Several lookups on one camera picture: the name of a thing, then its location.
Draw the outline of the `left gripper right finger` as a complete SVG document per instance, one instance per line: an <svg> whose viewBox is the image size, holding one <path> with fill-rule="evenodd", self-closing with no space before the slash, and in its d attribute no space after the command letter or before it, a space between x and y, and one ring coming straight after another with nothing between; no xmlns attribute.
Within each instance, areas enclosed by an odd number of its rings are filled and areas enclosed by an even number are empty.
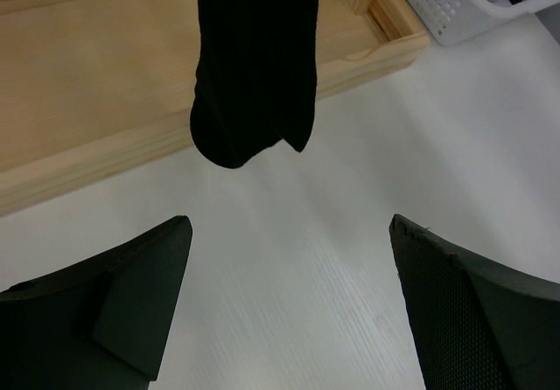
<svg viewBox="0 0 560 390"><path fill-rule="evenodd" d="M557 389L559 286L457 246L400 214L389 225L428 389Z"/></svg>

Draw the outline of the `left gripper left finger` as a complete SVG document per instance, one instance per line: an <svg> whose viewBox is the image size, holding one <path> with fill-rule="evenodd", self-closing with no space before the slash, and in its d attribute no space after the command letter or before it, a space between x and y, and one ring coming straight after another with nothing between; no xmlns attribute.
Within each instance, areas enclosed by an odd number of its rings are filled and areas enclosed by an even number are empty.
<svg viewBox="0 0 560 390"><path fill-rule="evenodd" d="M158 379L193 237L179 215L1 293L3 389L146 389Z"/></svg>

